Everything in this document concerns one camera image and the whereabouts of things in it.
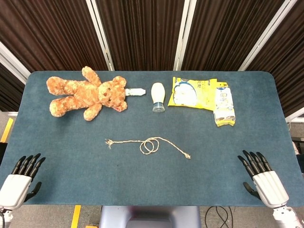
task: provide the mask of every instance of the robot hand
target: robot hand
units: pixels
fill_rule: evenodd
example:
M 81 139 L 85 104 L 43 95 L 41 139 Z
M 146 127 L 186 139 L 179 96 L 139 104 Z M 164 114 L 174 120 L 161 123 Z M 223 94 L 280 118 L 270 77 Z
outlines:
M 16 163 L 12 173 L 7 176 L 0 190 L 0 212 L 3 215 L 2 220 L 5 221 L 5 226 L 8 227 L 13 218 L 11 211 L 19 208 L 24 202 L 34 197 L 41 186 L 38 182 L 32 192 L 28 193 L 29 186 L 34 180 L 39 167 L 44 162 L 45 157 L 37 163 L 40 153 L 35 156 L 31 155 L 28 158 L 23 156 Z
M 274 210 L 273 216 L 280 228 L 303 228 L 295 211 L 286 206 L 289 200 L 287 192 L 266 158 L 260 152 L 243 153 L 248 162 L 242 156 L 238 158 L 245 166 L 257 191 L 254 191 L 247 182 L 243 182 L 245 189 Z

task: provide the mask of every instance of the brown curtain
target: brown curtain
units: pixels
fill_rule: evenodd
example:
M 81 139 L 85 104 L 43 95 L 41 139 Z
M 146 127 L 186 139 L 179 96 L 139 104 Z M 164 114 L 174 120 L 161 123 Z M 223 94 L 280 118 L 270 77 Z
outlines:
M 182 70 L 238 70 L 283 0 L 199 0 Z
M 17 112 L 22 98 L 24 84 L 4 65 L 0 64 L 0 110 Z
M 108 70 L 85 0 L 1 0 L 0 40 L 30 72 Z
M 96 0 L 115 70 L 173 70 L 184 0 Z
M 285 116 L 304 107 L 304 0 L 298 0 L 247 70 L 270 72 Z

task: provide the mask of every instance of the frayed rope end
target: frayed rope end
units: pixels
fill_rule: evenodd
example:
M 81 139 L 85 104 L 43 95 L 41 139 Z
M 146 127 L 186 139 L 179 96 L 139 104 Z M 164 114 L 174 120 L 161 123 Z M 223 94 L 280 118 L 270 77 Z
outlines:
M 109 145 L 109 148 L 111 148 L 111 145 L 113 144 L 114 142 L 111 140 L 111 139 L 105 139 L 105 144 Z
M 185 157 L 187 158 L 187 159 L 191 159 L 191 156 L 189 155 L 189 154 L 185 154 Z

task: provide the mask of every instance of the robotic finger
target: robotic finger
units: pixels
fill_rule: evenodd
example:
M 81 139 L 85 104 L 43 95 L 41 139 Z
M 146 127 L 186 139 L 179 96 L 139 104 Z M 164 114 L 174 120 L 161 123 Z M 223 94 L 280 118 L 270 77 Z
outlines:
M 36 174 L 37 174 L 37 172 L 38 172 L 38 170 L 39 170 L 41 164 L 44 162 L 45 159 L 46 159 L 45 157 L 41 158 L 41 159 L 37 162 L 37 164 L 35 165 L 35 167 L 33 168 L 32 172 L 30 172 L 29 177 L 32 178 L 32 181 L 33 181 L 33 179 L 35 178 L 35 176 L 36 176 Z
M 256 175 L 256 173 L 253 171 L 252 167 L 248 164 L 248 162 L 242 156 L 239 155 L 238 158 L 243 163 L 243 165 L 245 166 L 245 169 L 246 169 L 247 173 L 249 174 L 249 176 L 252 179 L 253 176 Z
M 19 171 L 19 169 L 20 169 L 20 166 L 21 166 L 21 164 L 23 163 L 24 159 L 26 159 L 26 156 L 23 156 L 23 157 L 21 157 L 21 158 L 18 160 L 18 162 L 16 163 L 16 165 L 15 165 L 13 171 L 11 172 L 11 174 L 14 174 L 14 175 L 15 175 L 15 174 L 18 173 L 18 171 Z
M 253 153 L 253 152 L 250 152 L 250 155 L 255 159 L 256 164 L 257 164 L 258 168 L 261 170 L 261 172 L 265 172 L 266 169 L 265 169 L 265 167 L 263 166 L 262 160 L 260 159 L 260 157 L 258 157 L 258 156 L 257 156 L 255 153 Z
M 243 151 L 244 155 L 247 157 L 247 160 L 249 161 L 250 166 L 252 167 L 252 169 L 254 170 L 255 174 L 259 174 L 261 171 L 257 166 L 256 161 L 253 159 L 253 157 L 247 152 L 247 151 Z
M 29 156 L 26 160 L 24 160 L 22 166 L 19 169 L 18 174 L 19 175 L 23 175 L 24 174 L 24 170 L 27 168 L 29 161 L 33 158 L 33 155 Z
M 30 160 L 29 165 L 28 165 L 27 169 L 26 169 L 25 172 L 24 172 L 24 175 L 25 175 L 25 176 L 29 176 L 30 172 L 31 172 L 32 169 L 33 169 L 33 166 L 34 166 L 35 162 L 36 162 L 37 159 L 40 157 L 40 155 L 41 155 L 41 153 L 38 153 L 38 154 L 36 154 L 36 155 Z
M 28 201 L 30 198 L 33 198 L 34 196 L 36 196 L 36 194 L 37 194 L 37 193 L 39 192 L 39 190 L 40 190 L 41 184 L 42 184 L 41 182 L 38 182 L 38 183 L 36 184 L 36 186 L 34 187 L 33 191 L 27 194 L 27 196 L 26 196 L 24 202 L 26 202 L 26 201 Z
M 254 197 L 257 197 L 259 200 L 261 200 L 261 197 L 260 195 L 258 194 L 257 191 L 254 191 L 252 189 L 252 187 L 247 183 L 247 182 L 243 182 L 243 185 L 245 187 L 245 189 L 250 193 L 250 195 L 254 196 Z
M 264 164 L 264 167 L 266 168 L 266 171 L 272 171 L 272 169 L 271 169 L 268 161 L 264 157 L 264 155 L 262 155 L 260 152 L 256 152 L 256 154 L 261 158 L 262 163 Z

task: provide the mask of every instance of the brown teddy bear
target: brown teddy bear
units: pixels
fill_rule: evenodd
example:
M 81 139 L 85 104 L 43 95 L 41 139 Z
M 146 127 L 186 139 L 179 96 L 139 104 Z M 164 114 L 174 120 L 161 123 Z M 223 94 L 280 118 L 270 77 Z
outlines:
M 126 80 L 116 76 L 112 81 L 101 83 L 98 75 L 91 68 L 82 68 L 82 75 L 88 81 L 64 80 L 59 77 L 50 77 L 47 80 L 48 91 L 53 95 L 70 95 L 55 99 L 49 110 L 55 117 L 63 116 L 67 111 L 87 108 L 84 118 L 93 120 L 102 106 L 113 108 L 119 112 L 127 108 L 125 99 Z

